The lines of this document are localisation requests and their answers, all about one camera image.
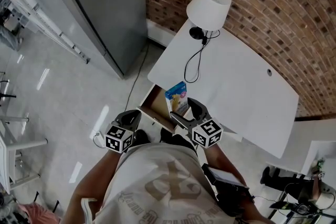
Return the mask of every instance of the cable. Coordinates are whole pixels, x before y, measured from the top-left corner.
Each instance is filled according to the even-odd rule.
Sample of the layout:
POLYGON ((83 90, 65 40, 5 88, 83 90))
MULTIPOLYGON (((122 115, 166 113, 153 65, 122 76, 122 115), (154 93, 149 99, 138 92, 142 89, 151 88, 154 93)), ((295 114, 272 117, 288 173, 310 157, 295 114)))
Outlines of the cable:
POLYGON ((219 30, 217 30, 217 31, 218 31, 218 35, 217 35, 217 36, 215 36, 215 37, 210 37, 209 39, 212 39, 212 38, 219 37, 219 36, 220 36, 220 34, 221 34, 221 31, 219 31, 219 30))
POLYGON ((273 202, 276 202, 276 201, 274 201, 274 200, 269 200, 269 199, 266 199, 266 198, 265 198, 265 197, 263 197, 263 196, 254 196, 254 195, 253 195, 253 197, 252 197, 252 198, 254 199, 255 197, 260 197, 260 198, 262 198, 262 199, 265 199, 265 200, 268 200, 268 201, 273 201, 273 202))
POLYGON ((305 217, 291 217, 291 218, 308 218, 310 215, 308 215, 308 216, 305 216, 305 217))
POLYGON ((94 139, 95 139, 98 135, 99 135, 99 134, 96 133, 96 134, 94 135, 94 137, 92 138, 92 141, 93 141, 93 143, 94 143, 97 147, 99 147, 99 148, 104 148, 104 147, 101 147, 101 146, 97 145, 96 142, 94 141, 94 139))
MULTIPOLYGON (((149 43, 147 44, 146 54, 145 54, 145 56, 144 56, 144 58, 143 58, 143 60, 142 60, 142 63, 141 63, 141 65, 140 65, 140 68, 139 68, 139 71, 138 71, 138 75, 137 75, 137 77, 135 78, 135 81, 133 82, 133 85, 132 85, 132 89, 131 89, 131 91, 130 91, 130 93, 129 93, 129 95, 128 95, 127 103, 126 103, 124 112, 125 112, 126 109, 127 109, 127 106, 128 106, 129 101, 130 101, 130 97, 131 97, 132 91, 133 91, 133 89, 134 89, 134 86, 135 86, 136 81, 137 81, 138 78, 139 78, 139 75, 140 75, 141 69, 142 69, 142 67, 143 67, 143 64, 145 63, 145 60, 146 60, 148 51, 149 51, 149 43)), ((93 143, 94 143, 98 148, 105 148, 105 147, 101 147, 101 146, 97 145, 97 143, 94 141, 94 139, 95 139, 97 136, 98 136, 98 134, 95 134, 95 135, 93 136, 93 138, 92 138, 93 143)))
POLYGON ((211 31, 211 34, 210 34, 210 37, 209 38, 207 38, 207 42, 206 42, 206 44, 204 44, 204 45, 202 45, 202 47, 201 47, 201 49, 199 50, 199 51, 197 51, 194 55, 192 55, 191 57, 190 57, 190 59, 188 60, 188 62, 185 64, 185 68, 184 68, 184 80, 186 81, 186 82, 188 82, 188 83, 194 83, 194 82, 196 82, 197 80, 198 80, 198 78, 199 78, 199 75, 200 75, 200 64, 201 64, 201 56, 202 56, 202 51, 205 49, 205 47, 209 44, 209 42, 210 42, 210 40, 212 39, 212 38, 215 38, 215 37, 212 37, 212 34, 213 34, 213 31, 211 31), (196 77, 196 79, 194 79, 193 81, 188 81, 187 80, 187 78, 186 78, 186 72, 187 72, 187 68, 188 68, 188 64, 189 64, 189 62, 191 61, 191 59, 193 59, 197 54, 199 54, 199 60, 198 60, 198 67, 197 67, 197 77, 196 77))
POLYGON ((278 201, 280 201, 280 199, 281 199, 281 197, 282 197, 283 193, 285 192, 285 194, 286 194, 286 199, 287 199, 287 202, 289 202, 289 201, 288 201, 288 197, 287 197, 286 188, 287 188, 287 187, 288 187, 290 184, 301 184, 301 183, 289 183, 289 184, 287 184, 287 185, 285 186, 285 188, 283 189, 283 191, 282 191, 281 195, 279 196, 279 200, 278 200, 278 201))
MULTIPOLYGON (((253 197, 260 197, 260 198, 265 199, 265 200, 268 200, 268 201, 274 201, 274 200, 266 199, 266 198, 263 197, 263 196, 253 196, 253 197)), ((305 216, 305 217, 292 217, 292 218, 307 218, 307 216, 305 216)))
POLYGON ((5 77, 6 72, 0 72, 0 73, 2 73, 2 78, 1 78, 0 83, 5 82, 6 80, 4 80, 4 77, 5 77))
POLYGON ((125 112, 125 111, 126 111, 126 109, 127 109, 127 106, 128 106, 128 103, 129 103, 129 101, 130 101, 130 97, 131 97, 131 94, 132 94, 133 88, 134 88, 134 86, 135 86, 135 83, 136 83, 136 81, 138 80, 138 77, 139 77, 139 75, 140 75, 140 72, 141 72, 142 66, 143 66, 143 64, 145 63, 145 60, 146 60, 146 57, 147 57, 148 51, 149 51, 149 43, 147 44, 147 50, 146 50, 146 54, 145 54, 145 57, 143 58, 143 60, 142 60, 142 63, 141 63, 141 65, 140 65, 140 68, 139 68, 139 71, 138 71, 138 75, 137 75, 137 77, 136 77, 135 81, 133 82, 132 89, 131 89, 131 91, 130 91, 130 94, 128 95, 128 98, 127 98, 127 103, 126 103, 126 106, 125 106, 125 110, 124 110, 124 112, 125 112))
POLYGON ((330 207, 332 207, 332 206, 334 205, 334 203, 335 203, 335 200, 336 200, 336 197, 335 197, 335 195, 334 195, 333 193, 325 193, 325 194, 331 194, 331 195, 334 197, 334 201, 332 201, 332 204, 331 204, 329 207, 324 208, 324 209, 320 209, 320 210, 322 210, 322 211, 326 211, 326 210, 328 210, 330 207))

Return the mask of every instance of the open drawer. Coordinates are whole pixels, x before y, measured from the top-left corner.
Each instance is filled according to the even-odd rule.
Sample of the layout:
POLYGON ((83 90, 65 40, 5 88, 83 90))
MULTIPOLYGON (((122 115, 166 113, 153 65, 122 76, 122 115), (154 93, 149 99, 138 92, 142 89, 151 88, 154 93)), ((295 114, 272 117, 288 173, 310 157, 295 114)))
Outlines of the open drawer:
POLYGON ((177 124, 169 116, 164 92, 165 90, 154 84, 141 102, 138 110, 167 131, 174 133, 177 124))

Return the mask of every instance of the black shoe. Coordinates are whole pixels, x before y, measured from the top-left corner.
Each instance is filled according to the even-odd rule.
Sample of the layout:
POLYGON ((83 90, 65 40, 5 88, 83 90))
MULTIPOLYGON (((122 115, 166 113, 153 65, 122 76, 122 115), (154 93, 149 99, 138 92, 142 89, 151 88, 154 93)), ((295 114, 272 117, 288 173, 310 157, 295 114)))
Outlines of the black shoe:
POLYGON ((261 184, 265 184, 267 180, 270 178, 269 172, 270 172, 270 168, 267 166, 263 171, 263 175, 260 180, 261 184))
POLYGON ((137 145, 142 145, 142 144, 147 144, 150 143, 151 141, 148 138, 148 135, 146 134, 146 132, 142 129, 138 129, 136 130, 135 134, 134 134, 134 138, 135 138, 135 143, 137 145))
POLYGON ((161 129, 160 135, 161 135, 160 142, 167 142, 169 141, 169 139, 173 137, 173 134, 167 131, 165 128, 161 129))
POLYGON ((277 168, 275 171, 274 171, 274 174, 272 177, 278 177, 280 175, 280 169, 277 168))

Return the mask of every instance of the black and white marker cube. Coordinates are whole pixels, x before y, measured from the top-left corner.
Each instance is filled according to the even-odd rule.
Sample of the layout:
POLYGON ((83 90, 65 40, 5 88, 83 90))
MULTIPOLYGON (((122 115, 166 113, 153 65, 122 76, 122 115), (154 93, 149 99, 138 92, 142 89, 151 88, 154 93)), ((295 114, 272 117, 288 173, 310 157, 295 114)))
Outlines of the black and white marker cube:
POLYGON ((122 153, 132 145, 133 132, 110 124, 105 134, 105 147, 122 153))
POLYGON ((222 139, 223 128, 212 118, 192 129, 192 140, 204 148, 208 148, 222 139))

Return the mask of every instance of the pink cloth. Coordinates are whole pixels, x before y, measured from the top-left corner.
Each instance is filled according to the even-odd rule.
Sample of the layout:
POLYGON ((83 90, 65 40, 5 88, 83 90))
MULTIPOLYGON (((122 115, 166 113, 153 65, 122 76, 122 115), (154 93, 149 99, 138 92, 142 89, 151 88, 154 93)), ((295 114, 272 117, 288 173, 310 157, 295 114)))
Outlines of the pink cloth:
POLYGON ((53 212, 33 202, 29 205, 19 205, 28 214, 30 224, 59 224, 60 218, 53 212))

